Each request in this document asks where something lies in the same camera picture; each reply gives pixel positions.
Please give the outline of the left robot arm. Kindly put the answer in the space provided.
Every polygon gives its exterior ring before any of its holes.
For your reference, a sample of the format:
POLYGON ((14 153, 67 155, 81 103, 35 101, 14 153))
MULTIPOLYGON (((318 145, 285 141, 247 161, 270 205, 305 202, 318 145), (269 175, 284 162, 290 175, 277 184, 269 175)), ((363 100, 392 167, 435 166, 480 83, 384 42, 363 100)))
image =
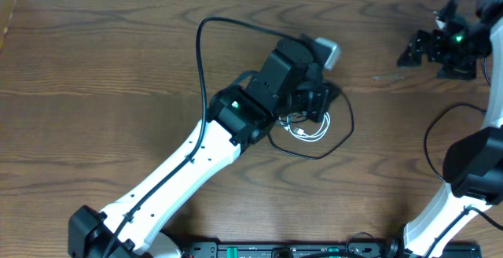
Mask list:
POLYGON ((130 192, 99 212, 84 205, 68 224, 72 257, 180 256, 161 233, 166 222, 214 174, 270 133, 279 118, 319 123, 336 98, 323 79, 340 56, 324 38, 280 40, 262 68, 244 72, 210 101, 205 119, 182 145, 130 192))

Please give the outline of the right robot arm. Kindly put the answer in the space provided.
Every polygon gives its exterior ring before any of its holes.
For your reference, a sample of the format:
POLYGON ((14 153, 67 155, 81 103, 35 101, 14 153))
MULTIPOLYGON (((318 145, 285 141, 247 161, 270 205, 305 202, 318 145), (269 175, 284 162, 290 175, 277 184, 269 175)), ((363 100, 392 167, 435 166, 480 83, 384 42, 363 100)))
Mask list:
POLYGON ((502 0, 478 0, 476 24, 456 14, 457 0, 436 14, 438 29, 418 31, 397 61, 417 67, 426 56, 442 65, 440 78, 472 80, 477 61, 491 56, 490 96, 480 130, 455 142, 436 175, 442 185, 423 212, 408 222, 386 257, 440 257, 475 216, 502 202, 502 0))

